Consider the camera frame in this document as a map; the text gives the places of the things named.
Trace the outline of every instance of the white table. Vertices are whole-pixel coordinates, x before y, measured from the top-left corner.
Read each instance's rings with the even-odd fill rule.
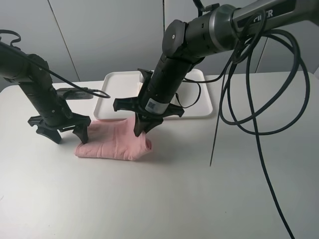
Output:
[[[255,108],[287,75],[251,75]],[[319,82],[310,77],[311,100],[301,120],[283,133],[262,137],[271,181],[298,239],[319,238]],[[220,87],[221,81],[209,85],[215,112]],[[279,102],[259,117],[260,130],[278,128],[295,116],[304,88],[298,73]],[[234,76],[232,95],[242,119],[249,114],[244,75]],[[68,103],[73,112],[93,119],[95,100]],[[27,124],[37,112],[17,86],[0,93],[0,115],[1,239],[289,238],[254,136],[221,122],[209,167],[216,116],[166,120],[148,133],[154,152],[140,162],[126,162],[77,158],[73,150],[79,139],[71,132],[61,133],[60,145],[37,135]]]

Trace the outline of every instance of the pink cloth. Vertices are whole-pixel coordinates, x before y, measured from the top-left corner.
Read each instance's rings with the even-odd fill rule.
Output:
[[[135,116],[123,121],[93,121],[88,127],[89,141],[79,144],[78,157],[136,160],[151,152],[152,143],[145,133],[134,135]]]

